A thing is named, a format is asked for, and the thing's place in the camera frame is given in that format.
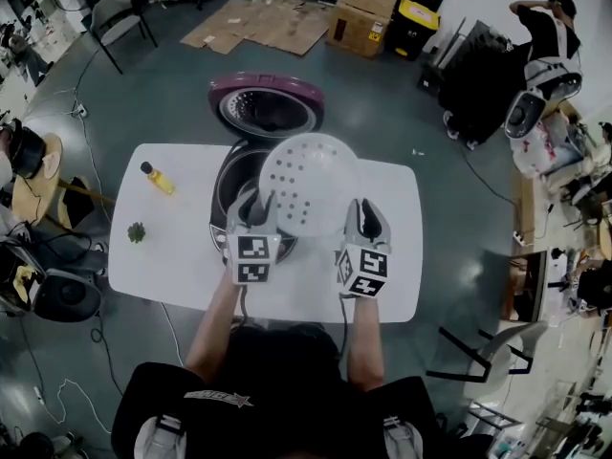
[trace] black shirt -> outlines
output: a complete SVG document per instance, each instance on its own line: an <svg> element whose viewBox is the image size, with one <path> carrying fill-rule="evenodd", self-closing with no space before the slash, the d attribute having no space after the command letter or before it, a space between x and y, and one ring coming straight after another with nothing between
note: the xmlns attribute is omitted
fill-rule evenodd
<svg viewBox="0 0 612 459"><path fill-rule="evenodd" d="M612 307L612 262L604 260L599 269L582 273L577 296L599 309Z"/></svg>
<svg viewBox="0 0 612 459"><path fill-rule="evenodd" d="M425 458L432 457L437 426L422 381L407 378L362 393L340 377L336 345L320 333L245 327L231 335L213 383L171 365L140 365L113 424L114 452L133 458L142 424L172 414L186 430L186 459L274 459L290 452L386 459L383 424L397 417L419 430Z"/></svg>
<svg viewBox="0 0 612 459"><path fill-rule="evenodd" d="M534 52L529 60L538 59L549 56L559 56L557 43L557 29L555 22L550 15L542 11L533 11L524 5L518 6L518 18L532 35L531 42L521 44L516 48L516 52L527 64L529 51L532 46ZM576 36L574 30L567 28L567 50L568 57L572 57L580 46L580 40Z"/></svg>

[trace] black cap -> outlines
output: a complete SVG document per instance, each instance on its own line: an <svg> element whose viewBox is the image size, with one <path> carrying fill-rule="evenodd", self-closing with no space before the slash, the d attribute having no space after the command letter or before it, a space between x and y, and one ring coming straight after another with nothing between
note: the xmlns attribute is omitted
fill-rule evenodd
<svg viewBox="0 0 612 459"><path fill-rule="evenodd" d="M153 167L151 166L149 162L142 162L141 170L148 175L149 173L153 171Z"/></svg>
<svg viewBox="0 0 612 459"><path fill-rule="evenodd" d="M576 4L574 0L548 0L549 2L559 2L563 13L568 17L576 17Z"/></svg>

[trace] white cable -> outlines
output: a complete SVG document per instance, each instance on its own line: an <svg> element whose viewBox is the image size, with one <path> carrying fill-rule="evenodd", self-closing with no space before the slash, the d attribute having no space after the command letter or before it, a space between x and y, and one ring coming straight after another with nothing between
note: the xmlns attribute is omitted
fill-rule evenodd
<svg viewBox="0 0 612 459"><path fill-rule="evenodd" d="M176 338L176 333L174 332L174 326L172 326L172 321L170 321L168 310L166 310L165 305L162 302L160 302L160 304L162 305L162 309L164 310L165 319L168 320L168 325L170 325L170 330L172 331L172 337L174 338L174 344L176 345L176 357L179 358L181 366L185 367L185 365L183 364L183 359L181 359L181 349L179 348L179 341Z"/></svg>
<svg viewBox="0 0 612 459"><path fill-rule="evenodd" d="M87 143L87 148L89 148L89 157L92 160L92 168L94 169L94 173L96 174L96 179L98 180L99 195L102 195L102 181L99 179L98 169L96 168L96 162L94 161L94 152L92 151L92 145L89 144L89 138L87 138L87 129L85 128L85 121L83 120L83 118L80 115L78 115L78 118L79 118L81 124L83 124L83 137L85 138L85 142ZM111 218L108 215L108 212L106 212L106 207L104 206L104 201L102 201L100 199L100 203L102 204L102 210L104 211L104 215L106 216L106 219L108 220L108 223L112 225Z"/></svg>
<svg viewBox="0 0 612 459"><path fill-rule="evenodd" d="M65 379L64 383L59 387L59 389L57 389L57 400L59 401L59 404L61 404L61 408L63 410L63 415L61 417L61 420L58 420L54 414L49 411L49 408L47 407L47 404L45 404L44 401L40 400L40 402L42 403L42 405L44 406L45 410L47 411L47 413L49 413L49 416L51 418L54 419L54 422L56 422L58 425L63 424L66 421L66 415L68 414L66 412L66 406L64 406L64 402L61 401L60 398L60 394L62 392L62 390L64 389L64 387L66 386L67 383L73 384L75 385L78 390L83 393L83 396L85 397L85 399L89 402L89 406L92 407L92 411L94 412L94 418L96 418L96 421L98 422L98 424L102 427L102 430L104 430L106 433L108 433L109 435L111 434L111 432L108 430L108 428L106 428L106 426L104 426L104 424L100 421L98 414L96 413L96 407L94 406L94 404L92 403L92 400L89 398L88 394L83 391L83 388L80 387L80 385L78 384L78 382L74 382L74 381L70 381L69 379Z"/></svg>
<svg viewBox="0 0 612 459"><path fill-rule="evenodd" d="M70 111L70 112L52 112L51 114L43 114L41 116L34 116L33 118L25 118L22 120L22 123L26 123L29 120L35 120L35 119L41 119L41 118L49 118L51 116L72 116L73 114L77 113L78 109L75 109L74 111Z"/></svg>
<svg viewBox="0 0 612 459"><path fill-rule="evenodd" d="M24 114L24 120L27 116L29 116L35 109L37 109L38 107L40 107L40 105L42 105L43 103L51 100L54 96L59 95L59 94L66 94L68 92L73 92L75 91L76 88L68 88L66 90L58 90L57 92L53 92L52 95L50 97L44 98L41 101L39 101L32 109L28 110L30 108L30 105L28 104L28 107L26 108L26 112Z"/></svg>

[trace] rice cooker lid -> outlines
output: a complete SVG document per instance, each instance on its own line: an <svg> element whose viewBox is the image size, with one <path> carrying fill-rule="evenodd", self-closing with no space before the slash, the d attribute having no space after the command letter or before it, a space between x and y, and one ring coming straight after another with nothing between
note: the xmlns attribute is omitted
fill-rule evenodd
<svg viewBox="0 0 612 459"><path fill-rule="evenodd" d="M317 87L288 76L238 73L210 84L210 107L248 140L280 142L317 130L324 99Z"/></svg>

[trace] flattened cardboard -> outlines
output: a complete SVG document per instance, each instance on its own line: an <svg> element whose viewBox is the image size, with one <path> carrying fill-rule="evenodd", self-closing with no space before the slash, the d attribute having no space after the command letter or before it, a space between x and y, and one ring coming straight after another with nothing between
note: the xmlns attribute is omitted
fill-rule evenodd
<svg viewBox="0 0 612 459"><path fill-rule="evenodd" d="M304 55L327 31L328 20L327 6L302 0L229 0L181 42L226 55L249 39ZM211 35L214 39L205 42Z"/></svg>
<svg viewBox="0 0 612 459"><path fill-rule="evenodd" d="M238 44L242 42L242 37L232 33L219 33L214 40L208 43L208 47L215 53L228 55Z"/></svg>

